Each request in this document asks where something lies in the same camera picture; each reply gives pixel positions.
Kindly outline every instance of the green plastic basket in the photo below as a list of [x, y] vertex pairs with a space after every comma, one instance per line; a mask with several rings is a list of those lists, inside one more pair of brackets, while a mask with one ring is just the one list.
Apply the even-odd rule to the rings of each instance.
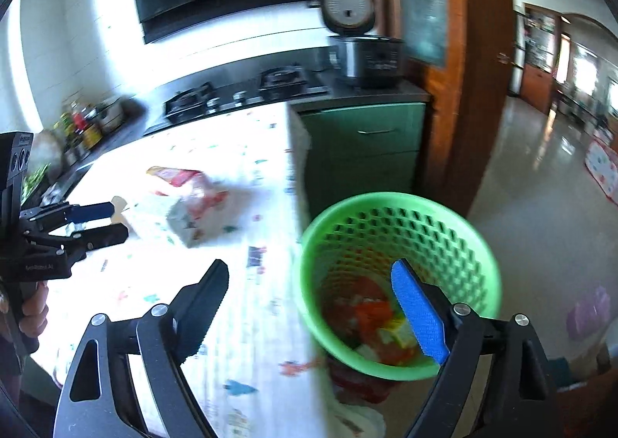
[[393, 296], [390, 267], [400, 258], [451, 302], [465, 302], [479, 316], [499, 313], [500, 271], [483, 238], [448, 208], [398, 192], [351, 197], [313, 220], [296, 268], [296, 302], [317, 341], [342, 363], [383, 379], [426, 379], [438, 373], [431, 358], [418, 355], [409, 366], [367, 360], [334, 334], [320, 312], [321, 300], [358, 275], [371, 277]]

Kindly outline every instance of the green vegetable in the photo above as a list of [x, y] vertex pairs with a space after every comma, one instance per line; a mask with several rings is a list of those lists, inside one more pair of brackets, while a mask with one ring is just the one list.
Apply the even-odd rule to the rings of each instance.
[[47, 172], [47, 168], [49, 168], [49, 164], [45, 164], [45, 166], [37, 168], [34, 173], [27, 175], [26, 178], [24, 178], [24, 183], [22, 184], [22, 204], [26, 202], [26, 199], [30, 197], [30, 194], [32, 194], [32, 192], [34, 192], [39, 186], [39, 183], [41, 183], [41, 180]]

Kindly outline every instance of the rice cooker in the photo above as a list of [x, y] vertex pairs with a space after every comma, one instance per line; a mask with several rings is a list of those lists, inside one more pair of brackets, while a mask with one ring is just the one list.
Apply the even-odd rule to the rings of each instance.
[[375, 25], [374, 0], [319, 0], [322, 19], [333, 32], [329, 62], [337, 76], [356, 87], [392, 87], [403, 77], [404, 43], [366, 35]]

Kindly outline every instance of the purple bag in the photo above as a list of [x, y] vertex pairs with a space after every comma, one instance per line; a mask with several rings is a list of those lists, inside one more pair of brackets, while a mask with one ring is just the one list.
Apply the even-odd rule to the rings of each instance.
[[598, 287], [576, 303], [567, 314], [567, 332], [571, 340], [582, 340], [610, 322], [611, 303], [607, 290]]

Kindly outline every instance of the drawer handle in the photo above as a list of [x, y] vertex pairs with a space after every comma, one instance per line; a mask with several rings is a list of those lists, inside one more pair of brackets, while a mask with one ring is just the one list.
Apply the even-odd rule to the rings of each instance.
[[397, 129], [380, 129], [379, 131], [361, 131], [358, 130], [360, 134], [384, 134], [384, 133], [392, 133], [393, 131], [397, 131]]

